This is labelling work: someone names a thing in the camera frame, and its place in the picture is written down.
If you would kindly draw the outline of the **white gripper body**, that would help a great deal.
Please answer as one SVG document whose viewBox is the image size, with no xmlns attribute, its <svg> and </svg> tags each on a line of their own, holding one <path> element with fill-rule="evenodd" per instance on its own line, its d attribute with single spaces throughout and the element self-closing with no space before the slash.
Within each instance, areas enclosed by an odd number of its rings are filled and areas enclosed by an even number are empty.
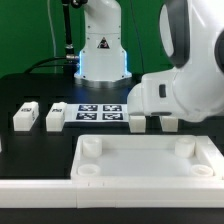
<svg viewBox="0 0 224 224">
<path fill-rule="evenodd" d="M 167 72 L 156 72 L 142 76 L 127 97 L 129 115 L 169 116 L 177 112 L 173 94 L 174 76 Z"/>
</svg>

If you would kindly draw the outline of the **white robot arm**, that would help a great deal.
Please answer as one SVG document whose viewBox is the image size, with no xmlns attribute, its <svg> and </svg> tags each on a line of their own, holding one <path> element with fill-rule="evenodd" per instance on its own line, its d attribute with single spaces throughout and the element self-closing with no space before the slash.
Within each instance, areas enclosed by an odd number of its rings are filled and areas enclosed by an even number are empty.
<svg viewBox="0 0 224 224">
<path fill-rule="evenodd" d="M 131 78 L 116 0 L 68 0 L 85 13 L 85 46 L 75 81 L 93 87 Z M 145 74 L 129 93 L 130 115 L 200 122 L 224 111 L 224 0 L 164 0 L 158 19 L 173 68 Z"/>
</svg>

